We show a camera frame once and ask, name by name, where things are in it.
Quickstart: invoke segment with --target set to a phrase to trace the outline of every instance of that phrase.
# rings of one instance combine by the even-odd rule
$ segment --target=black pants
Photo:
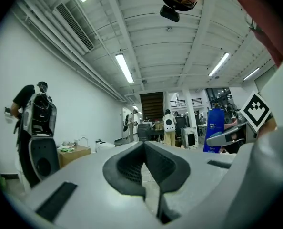
[[[29,157],[28,145],[30,141],[30,135],[23,130],[19,131],[19,135],[20,136],[19,136],[18,152],[19,152],[21,166],[23,169],[24,176],[28,180],[30,187],[33,188],[35,185],[37,185],[40,182],[40,180],[37,177],[36,173],[34,172]]]

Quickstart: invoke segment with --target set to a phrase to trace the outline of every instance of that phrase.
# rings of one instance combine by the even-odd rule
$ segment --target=black camera
[[[180,21],[180,15],[174,9],[169,8],[166,5],[162,7],[160,15],[174,22]]]

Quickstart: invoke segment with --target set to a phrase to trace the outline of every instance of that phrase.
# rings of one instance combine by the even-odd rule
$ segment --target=person wearing red shirt
[[[170,8],[188,11],[198,0],[163,0]],[[267,48],[277,67],[283,61],[283,24],[265,0],[238,0],[257,24],[251,28],[256,38]]]

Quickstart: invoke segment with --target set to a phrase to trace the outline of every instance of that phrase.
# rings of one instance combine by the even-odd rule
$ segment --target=black shirt
[[[24,86],[18,95],[13,99],[19,108],[25,108],[31,96],[35,94],[35,88],[33,85]]]

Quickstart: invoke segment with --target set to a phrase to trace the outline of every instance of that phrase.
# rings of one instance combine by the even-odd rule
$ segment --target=staircase
[[[164,116],[163,92],[141,94],[142,116],[151,120],[162,120]]]

